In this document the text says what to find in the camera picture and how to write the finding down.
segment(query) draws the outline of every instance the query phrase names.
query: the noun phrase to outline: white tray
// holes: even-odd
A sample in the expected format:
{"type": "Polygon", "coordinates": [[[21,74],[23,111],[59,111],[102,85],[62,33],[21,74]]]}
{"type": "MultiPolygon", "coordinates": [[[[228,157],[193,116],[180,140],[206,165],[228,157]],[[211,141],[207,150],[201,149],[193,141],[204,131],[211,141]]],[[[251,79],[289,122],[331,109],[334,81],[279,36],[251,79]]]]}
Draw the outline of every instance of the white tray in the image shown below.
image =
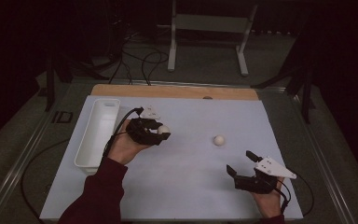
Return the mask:
{"type": "Polygon", "coordinates": [[[75,165],[88,175],[97,172],[103,149],[113,134],[120,101],[97,99],[91,109],[86,131],[76,153],[75,165]]]}

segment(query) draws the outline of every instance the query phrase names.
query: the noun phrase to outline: dark red sweater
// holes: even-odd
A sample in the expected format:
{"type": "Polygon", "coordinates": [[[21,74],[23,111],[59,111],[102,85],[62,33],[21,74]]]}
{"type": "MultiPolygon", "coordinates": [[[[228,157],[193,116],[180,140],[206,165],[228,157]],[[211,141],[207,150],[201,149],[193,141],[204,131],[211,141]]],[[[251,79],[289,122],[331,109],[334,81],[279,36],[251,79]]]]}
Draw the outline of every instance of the dark red sweater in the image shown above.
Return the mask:
{"type": "MultiPolygon", "coordinates": [[[[95,175],[86,178],[83,194],[62,214],[59,224],[120,223],[120,201],[124,195],[122,180],[127,167],[110,159],[95,175]]],[[[263,224],[282,224],[284,217],[261,219],[263,224]]]]}

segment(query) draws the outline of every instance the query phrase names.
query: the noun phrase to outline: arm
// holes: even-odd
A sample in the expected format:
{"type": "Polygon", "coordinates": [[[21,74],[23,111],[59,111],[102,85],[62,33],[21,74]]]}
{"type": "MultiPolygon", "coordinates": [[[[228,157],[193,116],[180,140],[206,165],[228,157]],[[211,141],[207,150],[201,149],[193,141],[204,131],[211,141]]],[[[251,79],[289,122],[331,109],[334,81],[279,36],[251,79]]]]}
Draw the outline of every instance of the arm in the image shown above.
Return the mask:
{"type": "MultiPolygon", "coordinates": [[[[278,178],[277,189],[281,189],[283,178],[278,178]]],[[[263,218],[262,224],[283,224],[284,215],[281,214],[281,194],[273,190],[269,194],[251,193],[263,218]]]]}
{"type": "Polygon", "coordinates": [[[125,164],[148,147],[133,142],[126,133],[119,134],[97,173],[86,178],[82,195],[64,211],[58,223],[120,223],[119,204],[124,195],[121,184],[128,169],[125,164]]]}

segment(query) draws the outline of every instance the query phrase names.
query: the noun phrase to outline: white metal frame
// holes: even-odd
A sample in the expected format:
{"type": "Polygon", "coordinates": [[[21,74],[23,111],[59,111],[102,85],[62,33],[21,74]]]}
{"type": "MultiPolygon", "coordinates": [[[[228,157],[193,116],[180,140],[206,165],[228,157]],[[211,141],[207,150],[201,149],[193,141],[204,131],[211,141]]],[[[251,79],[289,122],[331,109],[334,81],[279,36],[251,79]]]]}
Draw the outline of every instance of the white metal frame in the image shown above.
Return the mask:
{"type": "Polygon", "coordinates": [[[168,60],[168,71],[172,72],[175,70],[177,29],[217,31],[243,34],[243,40],[236,47],[236,52],[241,75],[245,77],[248,76],[249,72],[246,66],[245,57],[243,56],[243,51],[251,32],[256,11],[257,5],[254,5],[248,18],[176,14],[176,0],[172,0],[171,48],[168,60]]]}

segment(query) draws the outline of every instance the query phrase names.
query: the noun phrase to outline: round object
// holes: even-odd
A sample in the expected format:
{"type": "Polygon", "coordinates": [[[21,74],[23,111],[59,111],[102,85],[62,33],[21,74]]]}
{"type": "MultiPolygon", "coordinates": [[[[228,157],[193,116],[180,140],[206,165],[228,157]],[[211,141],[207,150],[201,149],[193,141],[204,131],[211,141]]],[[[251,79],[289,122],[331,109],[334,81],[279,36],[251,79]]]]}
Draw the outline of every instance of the round object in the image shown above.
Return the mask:
{"type": "Polygon", "coordinates": [[[158,133],[158,134],[169,133],[169,132],[170,132],[170,129],[169,129],[167,126],[165,126],[165,125],[161,125],[161,126],[159,126],[158,129],[157,129],[157,133],[158,133]]]}
{"type": "Polygon", "coordinates": [[[224,145],[225,142],[226,142],[226,139],[225,139],[225,137],[224,137],[223,135],[217,135],[217,136],[215,136],[214,139],[213,139],[213,143],[214,143],[215,145],[219,146],[219,147],[222,146],[222,145],[224,145]]]}

